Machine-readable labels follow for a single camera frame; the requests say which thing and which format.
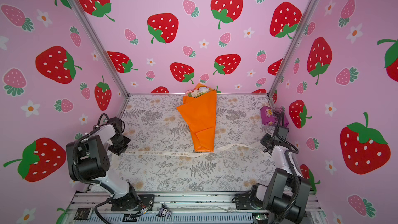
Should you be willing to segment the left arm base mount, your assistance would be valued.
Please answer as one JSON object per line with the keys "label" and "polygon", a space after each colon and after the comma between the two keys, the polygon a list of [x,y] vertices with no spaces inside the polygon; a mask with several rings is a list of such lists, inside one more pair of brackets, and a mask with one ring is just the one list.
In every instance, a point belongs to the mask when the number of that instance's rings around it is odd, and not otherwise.
{"label": "left arm base mount", "polygon": [[129,185],[129,191],[125,196],[111,201],[111,211],[151,210],[154,204],[154,198],[155,195],[153,194],[137,194],[135,188],[132,185]]}

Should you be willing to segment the white blue fake rose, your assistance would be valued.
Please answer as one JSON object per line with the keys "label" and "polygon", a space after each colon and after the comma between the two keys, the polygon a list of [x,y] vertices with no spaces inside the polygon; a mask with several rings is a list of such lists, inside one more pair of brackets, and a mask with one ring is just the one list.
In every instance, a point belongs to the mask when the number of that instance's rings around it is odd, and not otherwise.
{"label": "white blue fake rose", "polygon": [[199,88],[199,95],[206,94],[209,91],[210,91],[210,89],[208,87],[200,87]]}

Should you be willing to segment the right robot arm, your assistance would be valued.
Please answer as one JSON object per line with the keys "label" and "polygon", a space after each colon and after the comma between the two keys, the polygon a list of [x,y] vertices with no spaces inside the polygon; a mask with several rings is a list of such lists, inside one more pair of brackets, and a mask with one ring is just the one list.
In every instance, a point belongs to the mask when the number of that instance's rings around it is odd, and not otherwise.
{"label": "right robot arm", "polygon": [[266,134],[260,144],[263,152],[276,156],[276,169],[267,186],[256,184],[252,187],[249,202],[253,209],[269,212],[270,224],[299,224],[305,217],[311,184],[294,164],[293,155],[297,155],[299,149],[288,142],[285,111],[271,109],[273,112],[277,113],[274,132]]}

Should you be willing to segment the clear ribbon strip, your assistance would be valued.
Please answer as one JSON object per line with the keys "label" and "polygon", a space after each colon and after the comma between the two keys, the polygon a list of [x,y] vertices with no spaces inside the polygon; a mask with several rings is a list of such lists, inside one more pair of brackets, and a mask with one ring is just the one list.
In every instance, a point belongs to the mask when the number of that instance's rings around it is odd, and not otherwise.
{"label": "clear ribbon strip", "polygon": [[[213,153],[220,153],[233,147],[244,147],[248,149],[257,148],[262,146],[260,142],[256,142],[250,145],[244,144],[228,144],[219,148],[214,149]],[[200,157],[203,155],[210,154],[210,152],[177,152],[177,151],[139,151],[139,150],[127,150],[124,154],[126,155],[137,155],[137,156],[184,156],[184,157]]]}

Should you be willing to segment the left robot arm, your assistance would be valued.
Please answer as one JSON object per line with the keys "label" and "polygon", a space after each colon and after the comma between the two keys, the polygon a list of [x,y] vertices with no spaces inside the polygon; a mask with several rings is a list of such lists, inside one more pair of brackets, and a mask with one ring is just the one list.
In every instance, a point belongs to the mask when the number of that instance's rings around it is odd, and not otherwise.
{"label": "left robot arm", "polygon": [[123,135],[124,121],[101,114],[93,131],[66,145],[69,176],[74,181],[95,184],[110,193],[112,204],[136,205],[139,197],[134,187],[110,170],[107,152],[119,156],[131,141]]}

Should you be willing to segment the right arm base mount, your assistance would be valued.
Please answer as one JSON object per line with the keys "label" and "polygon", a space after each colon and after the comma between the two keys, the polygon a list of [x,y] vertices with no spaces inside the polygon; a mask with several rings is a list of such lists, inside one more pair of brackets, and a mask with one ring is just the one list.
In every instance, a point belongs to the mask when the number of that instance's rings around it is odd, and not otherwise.
{"label": "right arm base mount", "polygon": [[232,203],[238,210],[270,210],[272,200],[265,200],[268,186],[256,183],[249,191],[235,194]]}

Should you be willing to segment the orange wrapping paper sheet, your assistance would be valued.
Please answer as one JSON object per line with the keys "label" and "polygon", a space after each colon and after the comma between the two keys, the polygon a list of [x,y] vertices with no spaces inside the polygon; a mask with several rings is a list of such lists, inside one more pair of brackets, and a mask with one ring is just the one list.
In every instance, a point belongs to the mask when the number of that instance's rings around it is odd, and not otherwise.
{"label": "orange wrapping paper sheet", "polygon": [[[207,87],[197,84],[194,88]],[[197,98],[184,96],[183,104],[177,107],[191,132],[195,152],[213,152],[217,122],[217,91],[210,91]]]}

